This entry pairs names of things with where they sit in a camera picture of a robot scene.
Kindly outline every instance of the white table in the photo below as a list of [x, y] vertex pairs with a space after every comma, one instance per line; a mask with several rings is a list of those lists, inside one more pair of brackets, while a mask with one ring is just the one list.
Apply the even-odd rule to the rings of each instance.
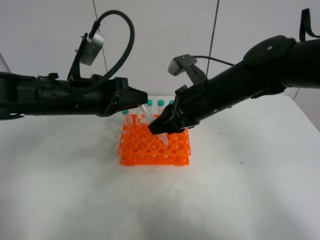
[[320, 239], [320, 133], [289, 97], [202, 121], [185, 167], [119, 165], [122, 118], [0, 122], [0, 238]]

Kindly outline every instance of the table surface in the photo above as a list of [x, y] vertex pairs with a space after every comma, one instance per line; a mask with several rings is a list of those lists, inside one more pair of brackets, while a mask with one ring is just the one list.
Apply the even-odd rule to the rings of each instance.
[[2, 121], [1, 239], [320, 239], [320, 133], [289, 97], [202, 121], [185, 167], [119, 165], [122, 123]]

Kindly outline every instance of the clear conical tube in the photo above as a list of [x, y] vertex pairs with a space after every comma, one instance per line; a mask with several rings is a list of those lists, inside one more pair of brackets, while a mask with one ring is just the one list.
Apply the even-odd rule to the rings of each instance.
[[[141, 113], [144, 115], [144, 117], [146, 118], [146, 120], [148, 121], [148, 125], [151, 124], [156, 119], [156, 117], [152, 114], [152, 112], [148, 110], [148, 107], [145, 104], [139, 105], [139, 109]], [[165, 145], [169, 144], [165, 133], [157, 134], [157, 136], [161, 139], [162, 142], [164, 142]]]

